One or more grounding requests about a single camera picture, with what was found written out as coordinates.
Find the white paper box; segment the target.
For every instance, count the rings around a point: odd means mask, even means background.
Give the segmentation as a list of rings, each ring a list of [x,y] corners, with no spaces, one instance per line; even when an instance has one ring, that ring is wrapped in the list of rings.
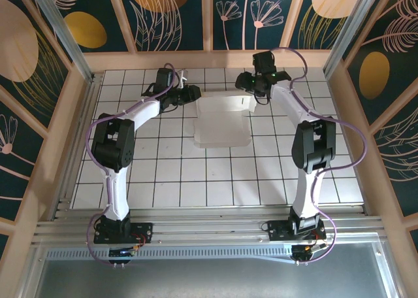
[[[199,148],[245,147],[251,142],[249,113],[254,96],[240,91],[207,91],[197,99],[194,143]]]

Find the grey metal sheet panel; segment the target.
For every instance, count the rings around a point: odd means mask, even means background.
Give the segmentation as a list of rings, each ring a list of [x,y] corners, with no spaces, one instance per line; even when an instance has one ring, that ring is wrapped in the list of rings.
[[[263,259],[157,259],[113,269],[47,261],[35,298],[389,298],[369,244],[303,266]]]

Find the aluminium corner post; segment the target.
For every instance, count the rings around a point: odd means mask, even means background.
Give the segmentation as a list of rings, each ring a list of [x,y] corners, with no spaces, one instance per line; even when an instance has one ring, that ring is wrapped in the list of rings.
[[[360,25],[363,23],[374,1],[375,0],[357,0],[355,3],[353,10],[347,17],[347,20],[345,21],[324,65],[323,72],[326,81],[328,81],[332,76],[332,73],[339,64],[345,50],[349,46],[349,43],[359,30]]]
[[[67,24],[65,23],[60,11],[55,6],[53,0],[35,0],[40,9],[43,11],[48,21],[56,30],[58,38],[61,40],[66,51],[72,58],[74,64],[77,66],[84,80],[89,83],[93,82],[93,73],[80,49],[72,37]]]

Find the aluminium side rail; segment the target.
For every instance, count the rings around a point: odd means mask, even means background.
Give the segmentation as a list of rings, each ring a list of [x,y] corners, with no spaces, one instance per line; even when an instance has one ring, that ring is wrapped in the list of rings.
[[[62,201],[66,203],[64,210],[70,209],[68,204],[72,201],[80,164],[82,162],[86,129],[89,127],[93,116],[92,112],[103,81],[103,76],[104,73],[95,73],[93,80],[86,86],[80,96],[80,102],[74,112],[72,127],[67,139],[69,145],[65,152],[63,166],[58,174],[58,183],[54,192],[52,205],[47,215],[48,221],[54,221],[55,214]]]

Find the aluminium rail frame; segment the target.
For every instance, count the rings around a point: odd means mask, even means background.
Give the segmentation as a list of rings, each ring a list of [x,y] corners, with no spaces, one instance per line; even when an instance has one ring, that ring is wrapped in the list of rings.
[[[339,242],[387,238],[382,219],[366,215],[358,203],[324,205],[322,210],[334,220]],[[153,246],[266,244],[263,224],[284,220],[289,211],[287,206],[273,205],[147,208],[132,210],[131,219],[153,223]],[[59,208],[53,221],[37,224],[31,245],[85,246],[88,222],[94,214],[89,209]]]

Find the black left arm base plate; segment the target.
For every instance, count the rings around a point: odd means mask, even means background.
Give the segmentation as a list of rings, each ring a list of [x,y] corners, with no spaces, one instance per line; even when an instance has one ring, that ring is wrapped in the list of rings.
[[[152,223],[116,224],[98,223],[95,226],[94,244],[149,244],[152,240]]]

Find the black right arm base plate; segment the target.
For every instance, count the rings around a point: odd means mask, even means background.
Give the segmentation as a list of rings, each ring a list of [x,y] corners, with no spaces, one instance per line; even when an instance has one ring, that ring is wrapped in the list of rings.
[[[327,234],[322,220],[307,229],[298,230],[293,220],[267,221],[267,233],[270,241],[325,240]]]

